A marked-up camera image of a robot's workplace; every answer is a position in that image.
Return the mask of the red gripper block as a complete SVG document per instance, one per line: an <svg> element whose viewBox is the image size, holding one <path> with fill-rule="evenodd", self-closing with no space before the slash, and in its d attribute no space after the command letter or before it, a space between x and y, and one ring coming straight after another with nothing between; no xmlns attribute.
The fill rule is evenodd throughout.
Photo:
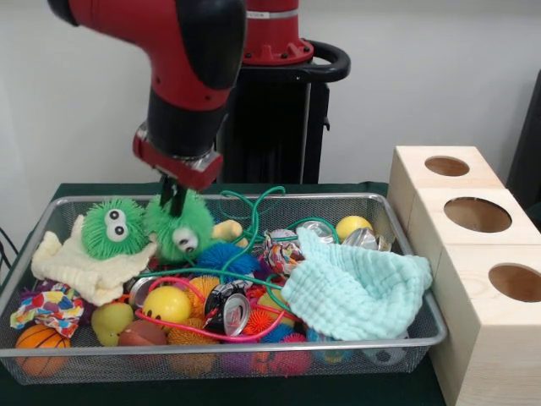
<svg viewBox="0 0 541 406"><path fill-rule="evenodd" d="M187 189L207 189L219 176L223 157L210 150L199 159L187 160L166 156L147 139L144 130L137 130L133 138L133 152L142 162L162 173L160 206L171 200L170 215L183 214Z"/></svg>

